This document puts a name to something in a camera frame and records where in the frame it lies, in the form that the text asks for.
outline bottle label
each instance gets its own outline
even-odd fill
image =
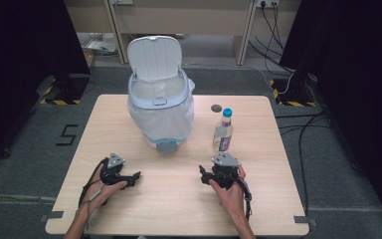
[[[229,148],[229,143],[231,142],[231,137],[222,137],[220,139],[219,151],[226,151]]]
[[[230,121],[222,121],[222,126],[230,126],[231,122]]]

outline black curtain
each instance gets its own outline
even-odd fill
[[[286,43],[285,54],[298,67],[316,40],[312,31],[303,30],[306,21],[318,23],[321,18],[313,15],[318,11],[314,2],[301,1]],[[304,67],[317,75],[321,97],[343,142],[382,201],[382,2],[345,1],[331,16],[328,39]]]
[[[0,1],[0,150],[9,146],[51,75],[89,74],[63,0]]]

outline bottle cap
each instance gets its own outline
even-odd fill
[[[227,118],[231,117],[232,116],[232,110],[230,108],[225,108],[223,110],[223,116],[227,117]]]

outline black cable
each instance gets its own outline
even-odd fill
[[[319,120],[324,120],[324,119],[327,119],[327,118],[321,118],[321,119],[316,119],[312,122],[317,122]],[[291,132],[291,131],[294,131],[294,130],[297,130],[297,129],[300,129],[302,127],[304,127],[305,125],[289,125],[289,126],[282,126],[282,127],[279,127],[279,129],[283,129],[283,128],[287,128],[287,127],[294,127],[288,131],[285,131],[285,132],[282,132],[281,135],[284,135],[284,134],[287,134],[288,132]],[[307,126],[311,126],[311,127],[325,127],[325,128],[332,128],[332,126],[324,126],[324,125],[307,125]]]
[[[285,131],[285,132],[283,132],[283,133],[281,133],[281,135],[284,135],[284,134],[287,134],[288,132],[291,132],[291,131],[294,131],[294,130],[297,130],[297,129],[300,129],[300,128],[302,128],[303,127],[303,125],[301,125],[301,126],[296,126],[296,125],[293,125],[293,126],[295,126],[295,128],[292,128],[292,129],[290,129],[290,130],[288,130],[288,131]],[[324,127],[324,128],[332,128],[331,126],[323,126],[323,125],[309,125],[310,127]]]
[[[245,217],[247,218],[247,220],[250,220],[250,215],[253,214],[253,211],[251,210],[251,200],[253,200],[253,196],[250,192],[250,187],[248,186],[246,180],[244,180],[241,177],[239,177],[239,178],[231,177],[230,175],[228,175],[224,172],[221,172],[221,171],[217,171],[217,173],[222,174],[223,176],[228,177],[229,179],[232,179],[238,185],[241,186],[241,188],[243,189],[243,192],[244,192],[244,199],[247,202]]]
[[[305,129],[308,127],[308,125],[315,120],[318,116],[322,115],[324,111],[321,111],[317,116],[312,117],[302,128],[299,134],[299,140],[298,140],[298,151],[299,151],[299,162],[300,162],[300,171],[301,171],[301,177],[302,177],[302,185],[303,185],[303,194],[304,194],[304,214],[305,216],[308,216],[308,193],[306,189],[306,180],[305,180],[305,170],[303,167],[303,160],[302,160],[302,150],[301,150],[301,142],[302,142],[302,135]]]
[[[98,168],[100,167],[101,164],[103,164],[103,162],[104,162],[104,160],[102,160],[101,162],[98,163],[98,165],[95,167],[95,170],[93,171],[92,176],[90,177],[89,181],[88,181],[87,184],[83,187],[83,191],[82,191],[82,194],[80,195],[80,199],[79,199],[79,208],[80,208],[80,205],[81,205],[82,202],[83,202],[84,197],[86,196],[86,192],[89,190],[89,187],[90,187],[93,183],[100,181],[100,177],[99,177],[99,180],[96,180],[96,181],[92,182],[93,177],[95,176],[95,174],[97,173]]]
[[[272,26],[271,26],[271,24],[270,24],[270,22],[269,22],[269,19],[266,17],[265,9],[264,9],[264,8],[262,8],[262,14],[263,14],[263,16],[265,17],[265,19],[266,19],[266,23],[268,24],[269,29],[271,30],[271,32],[272,32],[272,34],[273,34],[273,38],[274,38],[275,41],[278,43],[278,45],[283,49],[284,46],[282,46],[281,42],[280,42],[279,39],[276,37],[276,33],[275,33],[275,31],[272,29]]]
[[[271,45],[271,43],[272,43],[273,36],[274,36],[274,34],[272,34],[271,39],[269,40],[268,46],[266,47],[266,56],[269,55],[269,49],[270,49],[270,45]],[[266,69],[268,70],[268,72],[274,74],[274,73],[269,69],[267,58],[265,58],[265,66],[266,66]]]
[[[275,119],[282,119],[282,118],[300,118],[300,117],[315,117],[318,114],[310,114],[310,115],[293,115],[293,116],[278,116],[275,117]]]
[[[278,40],[280,42],[280,45],[283,46],[282,40],[281,40],[281,34],[279,34],[279,26],[278,26],[279,8],[276,6],[276,3],[273,4],[273,11],[275,15],[275,27],[276,27],[276,32],[278,33]]]
[[[289,70],[288,68],[286,67],[283,67],[281,66],[278,62],[276,62],[274,59],[272,59],[271,57],[267,56],[265,53],[263,53],[262,51],[260,51],[258,48],[256,48],[253,43],[251,43],[251,41],[248,41],[248,43],[250,43],[250,45],[253,47],[253,49],[260,55],[262,55],[263,57],[265,57],[265,59],[269,59],[269,61],[273,62],[274,64],[278,65],[278,67],[284,69],[285,71],[289,72],[289,73],[292,73],[291,70]],[[275,74],[275,75],[280,75],[280,74],[277,74],[277,73],[273,73],[269,70],[269,68],[267,68],[268,71],[272,74]]]
[[[266,46],[265,46],[265,44],[263,44],[260,40],[259,40],[259,38],[256,36],[256,40],[264,47],[264,48],[267,48]],[[277,54],[277,55],[279,55],[279,56],[282,56],[282,54],[281,53],[279,53],[279,52],[276,52],[276,51],[274,51],[274,50],[272,50],[272,49],[270,49],[270,51],[271,52],[273,52],[273,53],[275,53],[275,54]]]

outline hand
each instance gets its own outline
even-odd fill
[[[94,183],[87,190],[83,199],[83,203],[77,210],[76,217],[74,218],[73,223],[71,224],[64,238],[80,239],[88,223],[89,216],[92,215],[92,213],[112,195],[126,186],[126,181],[121,181],[114,185],[104,185],[104,183],[100,180],[100,171],[102,167],[103,165],[101,165],[95,172],[95,175],[91,180],[91,182]],[[91,197],[99,190],[100,193],[98,196],[90,201]]]
[[[246,173],[244,168],[240,166],[238,168],[238,176],[244,180]],[[210,185],[216,191],[220,200],[220,205],[228,212],[231,219],[234,221],[235,227],[242,239],[256,238],[253,230],[250,227],[250,223],[245,217],[244,212],[244,191],[241,186],[234,182],[232,186],[225,190],[219,186],[219,184],[213,180],[209,180]]]

